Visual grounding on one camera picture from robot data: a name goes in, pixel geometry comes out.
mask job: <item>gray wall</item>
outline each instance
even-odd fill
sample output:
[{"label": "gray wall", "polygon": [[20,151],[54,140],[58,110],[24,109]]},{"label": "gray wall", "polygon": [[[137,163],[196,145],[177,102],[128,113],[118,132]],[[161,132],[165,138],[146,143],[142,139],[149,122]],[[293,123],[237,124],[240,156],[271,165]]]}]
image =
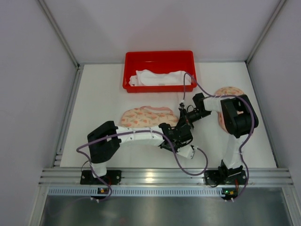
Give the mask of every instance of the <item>gray wall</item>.
[{"label": "gray wall", "polygon": [[289,0],[250,71],[279,163],[301,197],[301,1]]},{"label": "gray wall", "polygon": [[244,61],[278,1],[46,0],[80,63],[175,49],[192,49],[196,60]]},{"label": "gray wall", "polygon": [[0,3],[0,225],[29,220],[75,69],[34,0]]}]

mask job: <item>red tray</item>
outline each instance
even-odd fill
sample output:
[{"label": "red tray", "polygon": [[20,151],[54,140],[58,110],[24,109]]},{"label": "red tray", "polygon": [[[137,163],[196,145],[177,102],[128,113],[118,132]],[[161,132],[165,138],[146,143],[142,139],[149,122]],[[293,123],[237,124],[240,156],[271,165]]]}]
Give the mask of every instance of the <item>red tray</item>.
[{"label": "red tray", "polygon": [[[183,92],[182,86],[130,86],[129,81],[136,70],[150,70],[154,73],[170,73],[186,71],[195,79],[196,71],[192,51],[155,51],[155,52],[128,52],[123,74],[122,86],[128,93],[151,92]],[[186,85],[186,91],[191,92],[197,86],[196,82]]]}]

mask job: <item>metal floor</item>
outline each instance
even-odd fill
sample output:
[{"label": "metal floor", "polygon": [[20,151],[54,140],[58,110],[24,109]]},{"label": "metal floor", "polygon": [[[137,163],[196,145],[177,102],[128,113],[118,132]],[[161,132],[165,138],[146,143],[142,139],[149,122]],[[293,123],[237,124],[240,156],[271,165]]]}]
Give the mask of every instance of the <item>metal floor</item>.
[{"label": "metal floor", "polygon": [[219,197],[111,197],[68,206],[78,198],[48,196],[40,226],[292,225],[281,188],[248,188],[234,203]]}]

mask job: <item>white table surface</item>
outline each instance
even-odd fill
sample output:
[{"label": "white table surface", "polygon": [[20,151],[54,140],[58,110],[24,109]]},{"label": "white table surface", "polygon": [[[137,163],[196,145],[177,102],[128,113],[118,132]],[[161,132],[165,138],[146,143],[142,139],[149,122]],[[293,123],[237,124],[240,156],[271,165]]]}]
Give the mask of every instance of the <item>white table surface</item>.
[{"label": "white table surface", "polygon": [[[274,168],[276,163],[269,145],[262,117],[245,63],[195,63],[198,82],[214,94],[221,87],[234,86],[249,97],[259,119],[259,126],[244,147],[244,158],[250,168]],[[127,93],[122,88],[124,65],[85,65],[63,149],[61,167],[81,167],[86,158],[75,150],[87,142],[87,134],[102,123],[113,120],[119,124],[122,114],[132,108],[150,105],[169,107],[179,115],[178,105],[183,93]],[[196,87],[186,94],[185,105],[193,104]],[[226,151],[228,134],[218,124],[217,113],[194,123],[193,145],[203,149],[209,167],[218,167]],[[203,168],[205,158],[196,152],[192,160],[179,156],[186,168]],[[108,161],[108,167],[177,168],[173,153],[154,146],[121,147]]]}]

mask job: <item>white towel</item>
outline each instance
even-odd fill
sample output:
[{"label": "white towel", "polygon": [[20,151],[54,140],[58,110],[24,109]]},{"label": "white towel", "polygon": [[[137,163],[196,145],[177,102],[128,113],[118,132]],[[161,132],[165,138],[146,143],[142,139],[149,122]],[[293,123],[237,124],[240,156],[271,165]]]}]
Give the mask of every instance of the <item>white towel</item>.
[{"label": "white towel", "polygon": [[[130,86],[178,86],[183,85],[185,71],[170,72],[168,74],[155,74],[149,70],[136,71],[130,77]],[[185,76],[185,85],[191,84],[191,77]]]}]

